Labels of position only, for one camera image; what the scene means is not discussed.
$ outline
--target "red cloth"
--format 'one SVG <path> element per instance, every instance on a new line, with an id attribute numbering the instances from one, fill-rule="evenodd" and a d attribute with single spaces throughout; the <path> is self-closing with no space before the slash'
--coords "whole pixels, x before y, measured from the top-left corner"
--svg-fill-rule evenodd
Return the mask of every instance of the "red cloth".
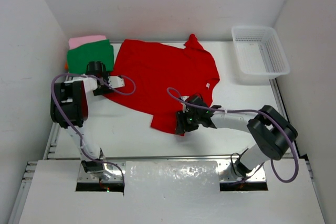
<path id="1" fill-rule="evenodd" d="M 125 40 L 114 64 L 112 75 L 123 74 L 136 83 L 133 95 L 116 93 L 106 97 L 116 103 L 154 115 L 151 127 L 175 133 L 175 112 L 182 105 L 172 99 L 166 89 L 173 87 L 182 96 L 199 93 L 211 105 L 212 90 L 219 81 L 212 55 L 191 34 L 185 48 L 175 48 L 156 42 Z M 125 80 L 122 92 L 131 92 L 133 85 Z"/>

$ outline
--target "folded green cloth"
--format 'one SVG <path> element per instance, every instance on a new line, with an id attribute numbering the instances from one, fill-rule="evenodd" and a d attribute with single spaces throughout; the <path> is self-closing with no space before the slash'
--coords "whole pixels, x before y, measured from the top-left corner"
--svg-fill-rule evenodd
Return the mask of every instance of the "folded green cloth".
<path id="1" fill-rule="evenodd" d="M 114 66 L 113 46 L 110 40 L 101 40 L 87 43 L 68 51 L 68 66 L 70 73 L 83 74 L 90 61 L 101 61 L 107 71 L 112 71 Z"/>

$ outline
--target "white wall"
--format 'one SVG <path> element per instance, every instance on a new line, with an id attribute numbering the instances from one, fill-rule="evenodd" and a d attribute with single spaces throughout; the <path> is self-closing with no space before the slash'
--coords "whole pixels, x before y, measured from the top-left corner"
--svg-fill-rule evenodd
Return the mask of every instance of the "white wall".
<path id="1" fill-rule="evenodd" d="M 50 82 L 67 41 L 44 0 L 0 0 L 0 223 L 27 161 L 42 158 L 51 127 Z"/>
<path id="2" fill-rule="evenodd" d="M 273 26 L 285 0 L 46 0 L 69 37 L 232 39 L 234 25 Z"/>
<path id="3" fill-rule="evenodd" d="M 328 223 L 336 223 L 336 0 L 288 0 L 275 28 L 291 73 L 279 79 Z"/>

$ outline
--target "folded pink cloth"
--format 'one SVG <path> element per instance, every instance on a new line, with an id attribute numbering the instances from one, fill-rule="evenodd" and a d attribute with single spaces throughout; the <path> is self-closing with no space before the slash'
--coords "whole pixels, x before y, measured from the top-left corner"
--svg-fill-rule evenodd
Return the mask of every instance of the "folded pink cloth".
<path id="1" fill-rule="evenodd" d="M 91 36 L 84 36 L 84 37 L 78 37 L 78 38 L 71 38 L 69 39 L 69 47 L 70 49 L 74 49 L 86 43 L 101 41 L 105 39 L 106 39 L 106 36 L 104 35 L 91 35 Z"/>

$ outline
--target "laundry basket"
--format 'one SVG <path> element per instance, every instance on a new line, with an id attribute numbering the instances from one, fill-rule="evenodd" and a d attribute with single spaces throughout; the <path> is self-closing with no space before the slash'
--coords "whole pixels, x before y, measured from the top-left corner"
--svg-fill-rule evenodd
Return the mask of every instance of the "laundry basket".
<path id="1" fill-rule="evenodd" d="M 274 79 L 289 73 L 285 52 L 273 28 L 233 27 L 232 37 L 243 79 Z"/>

